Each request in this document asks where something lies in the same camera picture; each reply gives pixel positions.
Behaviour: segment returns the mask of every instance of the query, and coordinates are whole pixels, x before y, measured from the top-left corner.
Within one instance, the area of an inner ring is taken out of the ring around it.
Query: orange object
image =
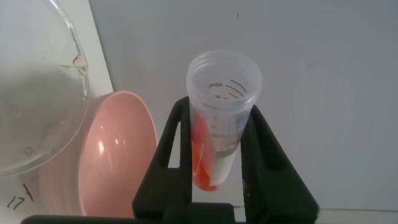
[[[207,131],[206,121],[202,116],[197,116],[195,119],[191,139],[193,183],[205,191],[218,190],[219,185],[210,186],[216,153]]]

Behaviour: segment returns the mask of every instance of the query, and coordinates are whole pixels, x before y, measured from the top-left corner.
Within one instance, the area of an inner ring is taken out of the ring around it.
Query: white surface
[[[321,207],[398,210],[397,1],[91,6],[115,88],[142,97],[158,136],[187,94],[190,61],[237,50],[264,73],[257,105]],[[193,199],[243,205],[240,175],[234,163],[225,188]]]
[[[64,10],[69,15],[77,31],[83,51],[89,65],[90,93],[92,96],[101,96],[113,91],[106,68],[100,41],[96,32],[95,23],[91,13],[89,2],[86,0],[59,0]],[[41,213],[37,210],[38,204],[31,202],[22,184],[23,180],[30,180],[26,183],[33,198],[38,194],[36,189],[31,188],[35,185],[35,179],[30,179],[30,175],[18,176],[10,179],[0,180],[0,222],[19,223],[28,215]],[[15,203],[7,208],[7,204],[16,195],[15,202],[19,202],[18,197],[24,197],[25,201],[13,210]]]

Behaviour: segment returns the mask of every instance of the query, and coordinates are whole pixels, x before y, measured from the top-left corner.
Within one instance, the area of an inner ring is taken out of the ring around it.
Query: black holder
[[[132,203],[137,219],[36,216],[23,223],[235,223],[230,204],[192,203],[189,104],[188,97],[178,100],[169,115]],[[180,167],[168,168],[179,122]],[[242,135],[241,155],[247,223],[315,223],[319,211],[316,201],[256,106]]]

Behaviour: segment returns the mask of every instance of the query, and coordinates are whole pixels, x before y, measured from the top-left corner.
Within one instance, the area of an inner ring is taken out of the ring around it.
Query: gray background
[[[190,61],[237,50],[260,66],[257,105],[322,208],[398,210],[398,1],[90,4],[115,89],[142,97],[158,138]],[[193,199],[243,205],[240,175],[237,156],[223,189]]]

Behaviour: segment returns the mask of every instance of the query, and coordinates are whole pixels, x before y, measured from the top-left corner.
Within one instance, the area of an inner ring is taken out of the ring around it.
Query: pink plastic bowl
[[[132,218],[132,200],[156,150],[153,120],[129,91],[90,105],[81,138],[40,169],[41,197],[52,214]]]

